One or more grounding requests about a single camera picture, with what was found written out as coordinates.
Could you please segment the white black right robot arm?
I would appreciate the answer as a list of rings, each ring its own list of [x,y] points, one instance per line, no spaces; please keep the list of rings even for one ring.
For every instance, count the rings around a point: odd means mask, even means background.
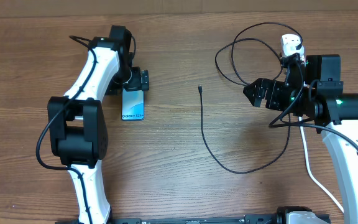
[[[288,69],[285,81],[259,78],[244,87],[250,103],[288,114],[306,116],[304,121],[281,122],[271,128],[313,128],[322,136],[337,177],[346,223],[358,223],[358,93],[344,93],[339,55],[299,54],[282,59]]]

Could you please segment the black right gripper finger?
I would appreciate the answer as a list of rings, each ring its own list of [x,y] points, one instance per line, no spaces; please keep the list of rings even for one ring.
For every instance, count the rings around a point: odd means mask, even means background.
[[[250,86],[254,90],[266,90],[269,87],[269,79],[258,78]]]
[[[254,107],[260,107],[262,100],[265,98],[265,93],[266,88],[261,85],[248,85],[243,89],[243,94]]]

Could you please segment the blue Galaxy smartphone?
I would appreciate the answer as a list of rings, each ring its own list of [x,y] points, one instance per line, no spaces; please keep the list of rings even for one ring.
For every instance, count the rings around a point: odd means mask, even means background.
[[[123,121],[141,121],[144,119],[144,92],[142,90],[122,92]]]

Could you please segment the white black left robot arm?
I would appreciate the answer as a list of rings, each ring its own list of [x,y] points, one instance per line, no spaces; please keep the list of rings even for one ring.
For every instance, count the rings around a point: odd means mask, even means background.
[[[124,26],[112,26],[108,37],[71,39],[87,48],[88,58],[73,86],[50,98],[48,124],[39,138],[50,135],[60,170],[71,176],[80,209],[75,223],[113,223],[102,174],[109,140],[102,102],[121,93],[122,120],[142,121],[149,73],[133,65],[135,38]]]

